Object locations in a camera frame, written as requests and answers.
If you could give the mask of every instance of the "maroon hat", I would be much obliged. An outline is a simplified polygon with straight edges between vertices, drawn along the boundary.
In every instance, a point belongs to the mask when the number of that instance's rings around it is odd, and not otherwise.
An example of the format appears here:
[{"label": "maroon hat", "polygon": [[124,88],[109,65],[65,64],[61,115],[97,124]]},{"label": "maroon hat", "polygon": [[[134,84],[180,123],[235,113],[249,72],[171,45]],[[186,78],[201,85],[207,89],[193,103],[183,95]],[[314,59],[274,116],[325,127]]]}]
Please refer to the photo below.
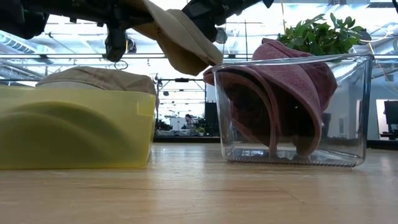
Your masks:
[{"label": "maroon hat", "polygon": [[[263,39],[252,60],[309,57],[277,40]],[[321,114],[328,106],[337,83],[323,62],[227,66],[216,71],[231,101],[231,116],[238,130],[252,141],[276,153],[278,141],[289,139],[300,156],[310,155],[321,136]],[[205,82],[214,85],[211,69]]]}]

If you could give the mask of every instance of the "green plant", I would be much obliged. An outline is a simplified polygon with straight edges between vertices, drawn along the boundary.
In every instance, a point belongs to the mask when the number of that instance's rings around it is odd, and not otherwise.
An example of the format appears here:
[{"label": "green plant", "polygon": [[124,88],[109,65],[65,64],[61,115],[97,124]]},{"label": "green plant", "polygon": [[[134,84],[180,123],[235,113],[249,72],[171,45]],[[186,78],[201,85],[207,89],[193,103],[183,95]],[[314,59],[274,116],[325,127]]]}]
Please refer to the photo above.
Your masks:
[{"label": "green plant", "polygon": [[196,129],[196,131],[197,131],[197,133],[205,133],[206,132],[204,127],[199,127]]},{"label": "green plant", "polygon": [[326,22],[320,22],[325,20],[324,16],[320,14],[300,21],[295,27],[286,28],[285,34],[278,34],[277,39],[291,49],[313,55],[347,54],[353,45],[359,44],[359,32],[364,29],[354,26],[355,19],[349,16],[343,21],[331,13],[332,28]]}]

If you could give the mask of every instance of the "translucent yellow container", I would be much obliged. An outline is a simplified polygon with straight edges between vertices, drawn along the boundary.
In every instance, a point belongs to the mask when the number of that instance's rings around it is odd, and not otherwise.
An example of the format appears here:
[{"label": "translucent yellow container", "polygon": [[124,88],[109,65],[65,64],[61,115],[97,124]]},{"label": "translucent yellow container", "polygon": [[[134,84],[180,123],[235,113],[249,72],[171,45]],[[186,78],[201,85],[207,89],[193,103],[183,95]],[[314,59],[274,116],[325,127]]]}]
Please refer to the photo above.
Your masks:
[{"label": "translucent yellow container", "polygon": [[0,169],[144,167],[155,96],[0,87]]}]

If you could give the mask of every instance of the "beige bucket hat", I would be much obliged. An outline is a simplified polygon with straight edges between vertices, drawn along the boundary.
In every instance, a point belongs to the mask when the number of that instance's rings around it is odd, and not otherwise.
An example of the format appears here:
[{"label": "beige bucket hat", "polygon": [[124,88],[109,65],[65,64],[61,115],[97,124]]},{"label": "beige bucket hat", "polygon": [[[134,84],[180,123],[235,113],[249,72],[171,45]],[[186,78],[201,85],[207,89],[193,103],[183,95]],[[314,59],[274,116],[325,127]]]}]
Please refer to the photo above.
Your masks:
[{"label": "beige bucket hat", "polygon": [[137,75],[122,70],[93,67],[73,67],[51,74],[36,84],[37,88],[97,88],[101,90],[137,91],[156,96],[154,82],[146,75]]},{"label": "beige bucket hat", "polygon": [[197,76],[209,65],[223,62],[223,54],[181,10],[165,11],[150,0],[123,1],[135,10],[151,14],[154,22],[133,29],[156,40],[177,71]]}]

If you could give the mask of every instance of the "wooden table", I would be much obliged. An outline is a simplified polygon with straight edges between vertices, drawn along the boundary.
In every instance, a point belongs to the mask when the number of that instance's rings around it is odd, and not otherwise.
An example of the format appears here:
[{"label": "wooden table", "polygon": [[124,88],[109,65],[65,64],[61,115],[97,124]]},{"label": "wooden table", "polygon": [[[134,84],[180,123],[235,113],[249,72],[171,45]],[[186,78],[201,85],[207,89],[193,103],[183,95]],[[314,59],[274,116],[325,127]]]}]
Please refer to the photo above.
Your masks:
[{"label": "wooden table", "polygon": [[2,224],[398,223],[398,152],[354,169],[229,164],[219,144],[156,144],[142,170],[0,172]]}]

